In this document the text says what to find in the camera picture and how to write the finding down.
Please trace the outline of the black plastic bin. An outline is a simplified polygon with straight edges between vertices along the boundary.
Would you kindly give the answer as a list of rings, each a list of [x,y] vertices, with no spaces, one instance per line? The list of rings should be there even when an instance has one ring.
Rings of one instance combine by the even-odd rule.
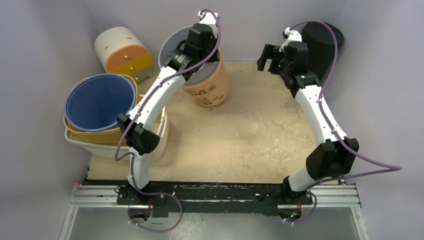
[[[345,41],[343,33],[338,28],[331,24],[328,24],[328,28],[309,21],[301,30],[302,41],[308,47],[308,70],[316,74],[322,85],[325,84],[333,63],[337,61],[335,46],[340,50]]]

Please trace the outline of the grey plastic bin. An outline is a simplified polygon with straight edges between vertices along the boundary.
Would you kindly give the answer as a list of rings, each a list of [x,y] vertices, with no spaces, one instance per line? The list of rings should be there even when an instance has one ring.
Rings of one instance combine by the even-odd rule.
[[[159,54],[158,54],[158,66],[162,68],[164,66],[164,62],[168,58],[168,54],[174,50],[178,43],[185,40],[188,36],[190,26],[183,27],[178,31],[174,32],[162,45]],[[199,71],[194,73],[190,79],[185,83],[185,86],[199,84],[205,81],[207,78],[211,77],[215,72],[218,66],[218,61],[216,62],[207,62],[205,63]]]

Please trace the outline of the orange capybara bin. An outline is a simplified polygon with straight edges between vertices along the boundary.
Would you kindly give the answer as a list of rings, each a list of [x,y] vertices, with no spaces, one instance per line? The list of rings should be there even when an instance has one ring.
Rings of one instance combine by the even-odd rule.
[[[182,89],[202,107],[222,103],[230,93],[231,80],[223,60],[206,63],[193,74]]]

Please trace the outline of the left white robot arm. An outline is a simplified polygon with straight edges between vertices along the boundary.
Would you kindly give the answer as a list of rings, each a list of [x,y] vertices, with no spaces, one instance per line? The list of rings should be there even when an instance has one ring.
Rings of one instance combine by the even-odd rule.
[[[119,114],[117,123],[122,131],[120,142],[125,141],[129,151],[129,174],[126,190],[129,197],[138,205],[146,203],[149,197],[163,198],[169,194],[164,191],[150,190],[149,168],[151,153],[158,147],[161,138],[152,131],[156,118],[168,104],[172,96],[208,63],[219,61],[218,46],[221,28],[217,23],[195,23],[186,28],[186,36],[175,43],[163,44],[160,51],[160,72],[141,101],[126,114]]]

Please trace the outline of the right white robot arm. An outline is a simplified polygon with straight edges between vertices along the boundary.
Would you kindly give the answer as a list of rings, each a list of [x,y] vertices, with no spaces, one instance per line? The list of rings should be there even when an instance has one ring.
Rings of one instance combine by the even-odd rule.
[[[308,69],[308,54],[307,44],[301,41],[291,41],[286,46],[265,44],[256,62],[258,71],[263,71],[266,61],[271,61],[268,72],[281,76],[305,112],[315,137],[316,148],[306,158],[305,167],[282,182],[280,196],[288,204],[306,195],[312,184],[348,174],[356,157],[346,148],[359,150],[358,141],[347,136],[331,113],[323,115],[328,105],[320,96],[318,76]]]

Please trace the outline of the white drawer container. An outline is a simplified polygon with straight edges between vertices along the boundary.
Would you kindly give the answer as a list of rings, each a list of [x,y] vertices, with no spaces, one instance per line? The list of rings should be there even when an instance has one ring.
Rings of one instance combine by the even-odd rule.
[[[153,73],[150,51],[127,27],[113,27],[100,33],[94,50],[106,73],[128,75],[137,83]]]

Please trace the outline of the white mesh basket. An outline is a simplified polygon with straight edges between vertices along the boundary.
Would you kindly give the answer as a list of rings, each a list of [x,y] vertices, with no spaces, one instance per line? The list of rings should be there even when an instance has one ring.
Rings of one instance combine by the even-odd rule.
[[[122,136],[118,127],[99,132],[84,132],[72,127],[65,117],[63,123],[65,125],[64,137],[69,143],[84,148],[96,156],[108,159],[115,157],[117,144]],[[150,153],[153,162],[161,159],[168,141],[169,119],[165,108],[157,117],[151,131],[160,137],[158,146]]]

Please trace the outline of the aluminium mounting rail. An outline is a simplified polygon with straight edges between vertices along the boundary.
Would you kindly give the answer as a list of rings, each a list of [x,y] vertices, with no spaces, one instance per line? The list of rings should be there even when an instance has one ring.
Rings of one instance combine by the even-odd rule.
[[[72,190],[68,206],[74,208],[148,208],[147,203],[124,203],[117,191],[118,187],[114,185],[77,185]],[[177,196],[176,191],[173,191],[172,194],[182,204],[248,203],[260,198],[258,193],[254,193],[247,199],[218,195],[183,199],[182,196]],[[306,199],[312,202],[317,201],[318,208],[360,208],[362,206],[357,187],[354,185],[318,185],[308,192]]]

